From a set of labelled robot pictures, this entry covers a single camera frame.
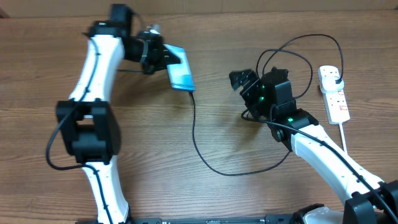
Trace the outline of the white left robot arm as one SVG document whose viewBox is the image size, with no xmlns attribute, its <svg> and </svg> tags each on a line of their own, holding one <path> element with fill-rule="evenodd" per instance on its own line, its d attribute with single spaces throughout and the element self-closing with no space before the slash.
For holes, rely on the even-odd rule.
<svg viewBox="0 0 398 224">
<path fill-rule="evenodd" d="M 85 172 L 98 210 L 95 223 L 134 221 L 121 188 L 117 165 L 121 131 L 110 105 L 121 62 L 139 63 L 145 75 L 166 70 L 174 89 L 187 89 L 182 80 L 188 71 L 185 49 L 166 44 L 156 26 L 133 36 L 135 15 L 125 4 L 112 4 L 109 18 L 89 27 L 80 79 L 69 98 L 56 105 L 58 124 L 45 150 L 51 168 Z"/>
</svg>

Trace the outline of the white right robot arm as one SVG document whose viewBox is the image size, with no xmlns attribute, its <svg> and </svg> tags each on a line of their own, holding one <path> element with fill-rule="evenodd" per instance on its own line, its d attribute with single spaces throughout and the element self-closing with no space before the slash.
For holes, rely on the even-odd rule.
<svg viewBox="0 0 398 224">
<path fill-rule="evenodd" d="M 310 164 L 337 194 L 343 211 L 322 203 L 297 210 L 286 223 L 397 223 L 397 182 L 384 182 L 337 146 L 309 112 L 298 109 L 288 70 L 272 68 L 263 77 L 254 70 L 229 74 L 241 89 L 249 121 L 265 123 L 273 138 Z"/>
</svg>

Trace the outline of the Samsung Galaxy smartphone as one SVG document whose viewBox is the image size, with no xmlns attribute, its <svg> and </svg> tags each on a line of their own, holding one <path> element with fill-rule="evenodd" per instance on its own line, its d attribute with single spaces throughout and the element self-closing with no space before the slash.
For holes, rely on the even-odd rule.
<svg viewBox="0 0 398 224">
<path fill-rule="evenodd" d="M 194 92 L 195 84 L 185 49 L 169 44 L 164 44 L 164 47 L 180 60 L 179 63 L 167 65 L 171 87 L 174 90 Z"/>
</svg>

